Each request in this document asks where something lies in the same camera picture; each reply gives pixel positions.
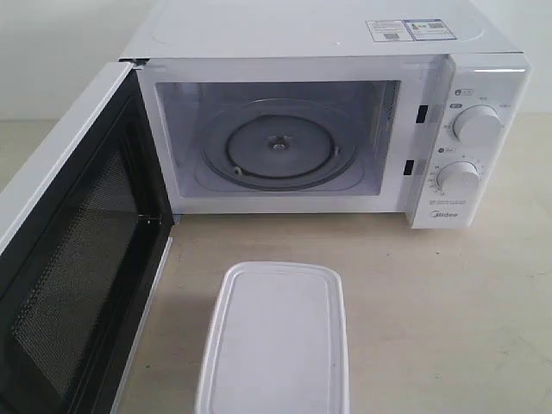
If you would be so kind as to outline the white plastic food container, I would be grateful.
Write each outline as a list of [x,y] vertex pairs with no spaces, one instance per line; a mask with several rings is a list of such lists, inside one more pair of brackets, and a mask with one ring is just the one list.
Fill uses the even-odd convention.
[[246,261],[224,275],[196,413],[348,413],[340,275],[313,264]]

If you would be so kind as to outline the white microwave door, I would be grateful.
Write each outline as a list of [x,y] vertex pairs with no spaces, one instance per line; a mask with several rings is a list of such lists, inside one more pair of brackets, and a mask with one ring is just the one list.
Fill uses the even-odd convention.
[[108,413],[173,214],[141,87],[109,63],[1,193],[1,410]]

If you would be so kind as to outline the white microwave oven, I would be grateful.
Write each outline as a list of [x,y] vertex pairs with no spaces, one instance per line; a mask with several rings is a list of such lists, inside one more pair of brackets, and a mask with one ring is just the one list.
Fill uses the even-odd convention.
[[[441,19],[453,41],[374,42],[365,21]],[[123,49],[142,64],[141,94],[176,216],[400,213],[414,229],[469,226],[531,72],[470,1],[162,1]],[[328,105],[359,150],[347,170],[300,191],[229,182],[203,159],[198,131],[228,107],[268,98]],[[463,110],[503,123],[487,145],[457,140]],[[447,165],[480,175],[468,198],[444,195]]]

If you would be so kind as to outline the printed label sticker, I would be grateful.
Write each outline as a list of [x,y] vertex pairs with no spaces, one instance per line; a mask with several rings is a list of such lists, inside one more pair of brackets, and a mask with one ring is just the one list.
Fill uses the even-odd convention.
[[365,21],[374,42],[453,41],[457,37],[441,19]]

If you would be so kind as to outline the glass turntable plate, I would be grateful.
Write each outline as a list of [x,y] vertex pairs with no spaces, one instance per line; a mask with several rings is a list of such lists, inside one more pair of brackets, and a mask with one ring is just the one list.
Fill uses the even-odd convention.
[[300,191],[331,181],[354,162],[354,138],[341,111],[290,98],[228,107],[198,131],[208,167],[258,191]]

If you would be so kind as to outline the lower white control knob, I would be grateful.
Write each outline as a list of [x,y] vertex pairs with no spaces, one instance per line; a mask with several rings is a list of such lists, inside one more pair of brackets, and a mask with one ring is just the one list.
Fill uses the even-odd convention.
[[473,164],[458,161],[445,166],[438,173],[436,182],[444,195],[468,198],[479,189],[480,175]]

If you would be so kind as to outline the white control knob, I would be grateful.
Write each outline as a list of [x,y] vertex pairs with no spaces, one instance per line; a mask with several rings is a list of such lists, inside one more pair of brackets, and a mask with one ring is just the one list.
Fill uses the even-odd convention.
[[453,132],[463,145],[483,146],[496,141],[503,131],[497,112],[488,105],[475,105],[455,118]]
[[479,189],[480,175],[473,164],[458,161],[445,166],[438,173],[436,182],[444,195],[468,198]]

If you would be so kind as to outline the upper white control knob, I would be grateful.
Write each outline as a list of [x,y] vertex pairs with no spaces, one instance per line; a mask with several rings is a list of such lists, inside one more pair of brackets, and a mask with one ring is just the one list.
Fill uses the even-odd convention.
[[503,131],[497,112],[488,105],[475,105],[455,118],[453,132],[463,145],[483,146],[496,141]]

